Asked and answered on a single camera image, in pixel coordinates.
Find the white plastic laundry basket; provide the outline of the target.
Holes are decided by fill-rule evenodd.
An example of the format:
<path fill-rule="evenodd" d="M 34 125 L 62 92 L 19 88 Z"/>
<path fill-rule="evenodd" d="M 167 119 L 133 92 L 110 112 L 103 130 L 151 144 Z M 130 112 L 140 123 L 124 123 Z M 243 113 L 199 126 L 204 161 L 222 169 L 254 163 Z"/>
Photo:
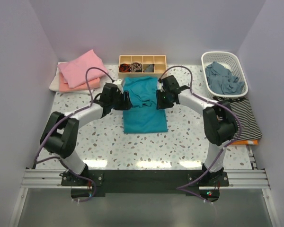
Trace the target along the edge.
<path fill-rule="evenodd" d="M 234 76 L 239 78 L 240 81 L 245 82 L 244 87 L 241 89 L 240 95 L 219 95 L 219 94 L 213 92 L 209 88 L 208 82 L 207 82 L 207 79 L 206 79 L 205 68 L 208 65 L 212 64 L 214 61 L 221 64 L 225 68 L 229 69 Z M 209 97 L 219 96 L 219 97 L 227 97 L 227 98 L 239 98 L 239 97 L 243 97 L 247 94 L 248 89 L 249 89 L 248 84 L 247 84 L 242 66 L 240 64 L 240 61 L 235 54 L 230 53 L 230 52 L 224 52 L 224 51 L 205 52 L 201 56 L 201 63 L 202 63 L 202 67 L 203 67 L 204 78 L 205 78 L 205 83 L 206 83 L 206 87 L 207 87 L 207 90 L 208 90 L 208 96 Z"/>

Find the white folded t shirt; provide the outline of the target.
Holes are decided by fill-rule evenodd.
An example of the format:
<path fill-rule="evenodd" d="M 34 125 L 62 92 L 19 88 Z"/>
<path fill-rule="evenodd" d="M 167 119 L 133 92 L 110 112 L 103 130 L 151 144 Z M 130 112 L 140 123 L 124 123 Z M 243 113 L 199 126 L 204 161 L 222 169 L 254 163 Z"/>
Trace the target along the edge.
<path fill-rule="evenodd" d="M 59 92 L 59 93 L 78 93 L 78 94 L 89 94 L 88 90 L 75 90 L 75 89 L 62 89 L 60 90 L 60 72 L 59 70 L 56 71 L 56 74 L 49 86 L 49 89 L 53 92 Z"/>

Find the black white striped shirt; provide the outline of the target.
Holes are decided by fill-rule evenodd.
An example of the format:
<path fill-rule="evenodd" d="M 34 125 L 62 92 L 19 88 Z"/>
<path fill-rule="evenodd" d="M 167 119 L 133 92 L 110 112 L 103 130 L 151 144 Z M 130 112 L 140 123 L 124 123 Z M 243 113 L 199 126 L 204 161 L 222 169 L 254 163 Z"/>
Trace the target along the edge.
<path fill-rule="evenodd" d="M 258 140 L 262 138 L 262 132 L 257 124 L 247 97 L 231 99 L 214 96 L 213 99 L 219 102 L 223 100 L 227 101 L 231 106 L 231 110 L 239 118 L 242 125 L 242 133 L 238 141 Z"/>

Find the wooden compartment organizer box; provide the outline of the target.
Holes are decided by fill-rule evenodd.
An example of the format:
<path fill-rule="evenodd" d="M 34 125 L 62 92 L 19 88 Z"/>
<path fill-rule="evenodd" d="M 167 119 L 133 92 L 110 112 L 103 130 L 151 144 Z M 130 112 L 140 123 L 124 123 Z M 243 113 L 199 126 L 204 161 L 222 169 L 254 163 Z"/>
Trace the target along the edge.
<path fill-rule="evenodd" d="M 139 62 L 142 64 L 154 64 L 154 72 L 153 73 L 144 73 L 130 72 L 131 63 Z M 167 61 L 165 55 L 120 55 L 119 56 L 119 65 L 118 65 L 118 76 L 121 79 L 126 77 L 136 78 L 136 77 L 144 77 L 151 76 L 155 78 L 159 78 L 162 73 L 167 69 Z"/>

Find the dark grey folded cloth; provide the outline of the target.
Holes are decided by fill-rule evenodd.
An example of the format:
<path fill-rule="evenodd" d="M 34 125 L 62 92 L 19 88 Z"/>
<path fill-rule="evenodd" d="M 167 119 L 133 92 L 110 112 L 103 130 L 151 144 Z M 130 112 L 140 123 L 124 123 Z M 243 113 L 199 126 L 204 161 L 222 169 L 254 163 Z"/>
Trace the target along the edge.
<path fill-rule="evenodd" d="M 144 64 L 143 65 L 143 72 L 144 73 L 153 73 L 154 72 L 154 64 Z"/>

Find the teal t shirt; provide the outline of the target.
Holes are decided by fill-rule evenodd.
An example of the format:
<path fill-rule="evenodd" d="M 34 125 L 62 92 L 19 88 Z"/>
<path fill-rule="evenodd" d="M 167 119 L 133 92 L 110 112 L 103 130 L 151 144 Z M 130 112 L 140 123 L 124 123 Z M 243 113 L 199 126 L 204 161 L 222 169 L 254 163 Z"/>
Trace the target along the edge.
<path fill-rule="evenodd" d="M 123 111 L 124 133 L 167 132 L 164 109 L 157 109 L 157 79 L 151 76 L 125 78 L 124 91 L 129 92 L 131 109 Z"/>

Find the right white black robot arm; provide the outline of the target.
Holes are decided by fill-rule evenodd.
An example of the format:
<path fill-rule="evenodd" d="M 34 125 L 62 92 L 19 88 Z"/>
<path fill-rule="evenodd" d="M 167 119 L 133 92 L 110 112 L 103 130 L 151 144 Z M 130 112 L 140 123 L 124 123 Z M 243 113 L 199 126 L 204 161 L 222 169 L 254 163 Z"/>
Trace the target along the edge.
<path fill-rule="evenodd" d="M 178 187 L 185 188 L 199 182 L 211 186 L 218 181 L 224 171 L 225 149 L 241 134 L 241 123 L 230 104 L 226 101 L 214 101 L 194 93 L 189 86 L 180 86 L 176 78 L 159 78 L 161 88 L 156 91 L 157 109 L 172 108 L 175 104 L 186 106 L 199 113 L 203 118 L 204 133 L 209 141 L 203 173 L 195 180 Z"/>

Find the grey blue t shirt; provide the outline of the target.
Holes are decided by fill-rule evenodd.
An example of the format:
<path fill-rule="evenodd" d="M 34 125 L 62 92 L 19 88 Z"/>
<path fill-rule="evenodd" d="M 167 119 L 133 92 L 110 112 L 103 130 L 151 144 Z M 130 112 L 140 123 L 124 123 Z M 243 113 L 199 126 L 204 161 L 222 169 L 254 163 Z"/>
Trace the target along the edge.
<path fill-rule="evenodd" d="M 244 81 L 215 61 L 205 68 L 205 74 L 209 88 L 219 95 L 240 95 L 245 85 Z"/>

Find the brown patterned scrunchie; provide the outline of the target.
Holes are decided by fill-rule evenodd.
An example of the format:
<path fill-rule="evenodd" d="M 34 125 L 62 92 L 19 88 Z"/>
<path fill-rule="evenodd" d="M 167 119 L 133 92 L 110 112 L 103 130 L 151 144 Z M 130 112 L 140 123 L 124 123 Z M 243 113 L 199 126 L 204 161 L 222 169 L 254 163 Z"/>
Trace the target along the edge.
<path fill-rule="evenodd" d="M 142 72 L 142 64 L 139 62 L 131 63 L 130 72 L 132 73 Z"/>

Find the aluminium extrusion rail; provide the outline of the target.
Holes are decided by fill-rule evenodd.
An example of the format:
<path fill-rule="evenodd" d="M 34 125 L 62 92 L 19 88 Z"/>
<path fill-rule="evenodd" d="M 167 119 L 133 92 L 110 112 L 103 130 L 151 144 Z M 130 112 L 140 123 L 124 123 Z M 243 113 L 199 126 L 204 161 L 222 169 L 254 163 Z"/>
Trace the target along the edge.
<path fill-rule="evenodd" d="M 62 169 L 28 169 L 21 188 L 61 188 Z M 226 170 L 231 189 L 269 189 L 265 170 Z"/>

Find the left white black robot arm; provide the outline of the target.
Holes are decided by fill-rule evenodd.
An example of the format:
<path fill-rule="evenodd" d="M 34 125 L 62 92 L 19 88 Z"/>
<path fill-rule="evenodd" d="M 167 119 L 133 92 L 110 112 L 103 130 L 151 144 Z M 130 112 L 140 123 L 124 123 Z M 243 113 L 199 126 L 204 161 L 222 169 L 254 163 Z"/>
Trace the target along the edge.
<path fill-rule="evenodd" d="M 104 118 L 111 110 L 123 111 L 131 107 L 129 92 L 124 90 L 121 79 L 106 83 L 102 93 L 98 94 L 98 99 L 93 99 L 88 106 L 69 113 L 51 113 L 40 146 L 55 154 L 66 168 L 68 173 L 63 177 L 66 181 L 90 186 L 92 180 L 88 166 L 75 151 L 79 128 Z"/>

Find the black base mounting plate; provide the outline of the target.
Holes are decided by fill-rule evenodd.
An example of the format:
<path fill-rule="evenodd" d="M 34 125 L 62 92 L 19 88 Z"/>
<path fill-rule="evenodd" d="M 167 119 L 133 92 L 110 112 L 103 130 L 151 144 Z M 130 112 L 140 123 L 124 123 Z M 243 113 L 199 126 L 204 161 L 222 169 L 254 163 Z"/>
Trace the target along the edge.
<path fill-rule="evenodd" d="M 220 187 L 230 185 L 227 173 L 207 173 L 201 180 L 203 170 L 88 170 L 85 178 L 70 172 L 60 173 L 61 185 L 71 187 L 72 198 L 89 196 L 104 197 L 108 193 L 181 193 L 201 195 L 211 201 L 220 196 Z"/>

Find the pink folded t shirt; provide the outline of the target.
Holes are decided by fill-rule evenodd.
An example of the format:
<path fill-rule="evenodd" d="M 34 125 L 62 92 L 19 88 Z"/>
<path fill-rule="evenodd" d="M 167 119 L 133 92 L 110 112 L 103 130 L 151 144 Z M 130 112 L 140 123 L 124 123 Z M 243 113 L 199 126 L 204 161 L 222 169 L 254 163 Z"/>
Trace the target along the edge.
<path fill-rule="evenodd" d="M 85 75 L 88 75 L 88 82 L 96 78 L 101 78 L 108 73 L 101 58 L 93 50 L 90 50 L 82 56 L 58 64 L 60 77 L 64 77 L 64 82 L 68 83 L 70 88 L 85 84 Z"/>

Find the orange white tie-dye shirt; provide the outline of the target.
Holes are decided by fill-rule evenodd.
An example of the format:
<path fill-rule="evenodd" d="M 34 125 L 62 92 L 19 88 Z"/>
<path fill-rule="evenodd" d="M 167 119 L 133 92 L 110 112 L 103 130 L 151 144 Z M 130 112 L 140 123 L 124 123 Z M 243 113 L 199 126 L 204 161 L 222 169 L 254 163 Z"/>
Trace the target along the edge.
<path fill-rule="evenodd" d="M 237 140 L 230 144 L 231 145 L 258 145 L 258 140 Z"/>

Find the salmon folded t shirt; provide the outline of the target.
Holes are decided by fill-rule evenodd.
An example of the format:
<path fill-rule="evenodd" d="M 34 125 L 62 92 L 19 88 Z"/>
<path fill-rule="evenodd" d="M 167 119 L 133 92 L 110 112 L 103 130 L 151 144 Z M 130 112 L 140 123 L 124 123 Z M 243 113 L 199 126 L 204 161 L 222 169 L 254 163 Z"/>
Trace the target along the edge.
<path fill-rule="evenodd" d="M 89 87 L 91 90 L 99 88 L 100 87 L 100 78 L 96 78 L 94 80 L 89 81 Z M 75 92 L 75 91 L 88 91 L 87 84 L 82 84 L 74 88 L 70 88 L 68 83 L 64 82 L 64 77 L 59 77 L 59 92 Z"/>

